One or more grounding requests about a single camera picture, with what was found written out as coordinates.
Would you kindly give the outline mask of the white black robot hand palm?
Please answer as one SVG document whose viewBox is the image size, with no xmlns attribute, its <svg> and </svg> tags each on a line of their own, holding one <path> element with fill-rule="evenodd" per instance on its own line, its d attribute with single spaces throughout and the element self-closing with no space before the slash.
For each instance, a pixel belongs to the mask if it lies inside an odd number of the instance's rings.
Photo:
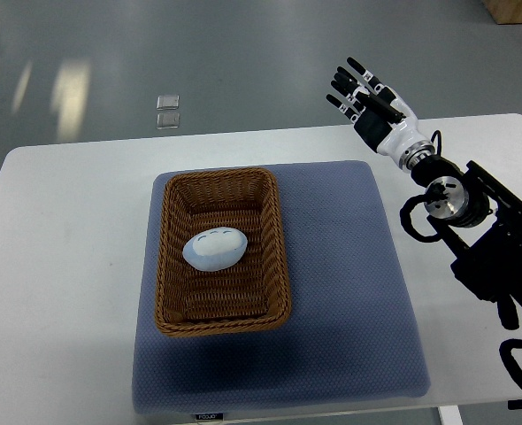
<svg viewBox="0 0 522 425">
<path fill-rule="evenodd" d="M 434 144 L 418 130 L 418 118 L 398 93 L 386 86 L 377 95 L 406 118 L 386 122 L 364 107 L 354 129 L 374 152 L 390 157 L 403 171 L 410 171 L 421 159 L 434 154 Z"/>
</svg>

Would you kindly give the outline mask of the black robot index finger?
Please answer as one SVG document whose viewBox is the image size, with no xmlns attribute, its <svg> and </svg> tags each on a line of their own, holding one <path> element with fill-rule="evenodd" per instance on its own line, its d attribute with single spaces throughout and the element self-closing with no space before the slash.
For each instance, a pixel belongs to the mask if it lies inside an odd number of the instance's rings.
<svg viewBox="0 0 522 425">
<path fill-rule="evenodd" d="M 354 58 L 347 58 L 347 62 L 349 66 L 359 75 L 360 79 L 358 81 L 369 91 L 382 91 L 386 87 L 386 85 L 377 76 L 362 66 Z"/>
</svg>

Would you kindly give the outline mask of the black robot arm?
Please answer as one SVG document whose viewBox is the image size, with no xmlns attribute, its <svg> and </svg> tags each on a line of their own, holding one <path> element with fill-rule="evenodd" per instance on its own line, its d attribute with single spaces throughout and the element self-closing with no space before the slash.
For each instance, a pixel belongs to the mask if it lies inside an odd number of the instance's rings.
<svg viewBox="0 0 522 425">
<path fill-rule="evenodd" d="M 519 328 L 522 310 L 522 200 L 474 161 L 462 171 L 442 154 L 441 131 L 426 137 L 414 111 L 354 58 L 331 82 L 327 100 L 375 153 L 391 158 L 423 188 L 399 212 L 421 243 L 444 242 L 454 277 L 495 306 L 501 325 Z"/>
</svg>

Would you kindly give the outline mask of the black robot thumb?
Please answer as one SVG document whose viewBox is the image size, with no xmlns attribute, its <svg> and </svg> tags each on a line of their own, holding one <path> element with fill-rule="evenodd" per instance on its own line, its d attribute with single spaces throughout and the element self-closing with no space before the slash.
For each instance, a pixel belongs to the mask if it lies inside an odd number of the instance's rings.
<svg viewBox="0 0 522 425">
<path fill-rule="evenodd" d="M 356 100 L 386 122 L 401 122 L 406 116 L 373 93 L 356 93 Z"/>
</svg>

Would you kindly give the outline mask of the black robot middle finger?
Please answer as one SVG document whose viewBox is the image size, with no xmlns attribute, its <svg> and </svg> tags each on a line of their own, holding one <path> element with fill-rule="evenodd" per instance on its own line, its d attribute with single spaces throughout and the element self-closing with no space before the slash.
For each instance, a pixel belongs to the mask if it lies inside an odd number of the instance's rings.
<svg viewBox="0 0 522 425">
<path fill-rule="evenodd" d="M 359 82 L 350 72 L 348 72 L 342 66 L 338 66 L 337 67 L 337 70 L 336 70 L 336 81 L 338 81 L 343 87 L 347 87 L 348 84 L 349 84 L 349 81 Z M 362 91 L 359 92 L 359 93 L 363 93 L 365 95 L 369 95 L 370 94 L 369 90 L 365 86 L 363 86 Z"/>
</svg>

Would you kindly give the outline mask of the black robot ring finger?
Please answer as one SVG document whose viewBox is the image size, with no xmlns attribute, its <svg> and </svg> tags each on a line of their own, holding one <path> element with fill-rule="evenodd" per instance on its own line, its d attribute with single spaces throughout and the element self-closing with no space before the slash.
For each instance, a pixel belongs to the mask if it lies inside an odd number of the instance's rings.
<svg viewBox="0 0 522 425">
<path fill-rule="evenodd" d="M 348 86 L 343 87 L 338 81 L 331 81 L 331 86 L 350 103 L 360 104 L 357 93 L 362 91 L 363 86 L 359 82 L 349 81 Z"/>
</svg>

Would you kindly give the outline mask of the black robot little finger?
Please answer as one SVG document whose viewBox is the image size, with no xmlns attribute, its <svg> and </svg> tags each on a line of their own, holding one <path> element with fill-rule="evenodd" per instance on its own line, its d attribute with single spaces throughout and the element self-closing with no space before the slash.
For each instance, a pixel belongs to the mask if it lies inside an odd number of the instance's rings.
<svg viewBox="0 0 522 425">
<path fill-rule="evenodd" d="M 349 119 L 350 122 L 356 123 L 361 113 L 353 106 L 348 106 L 331 94 L 326 95 L 326 100 L 334 106 L 342 115 Z"/>
</svg>

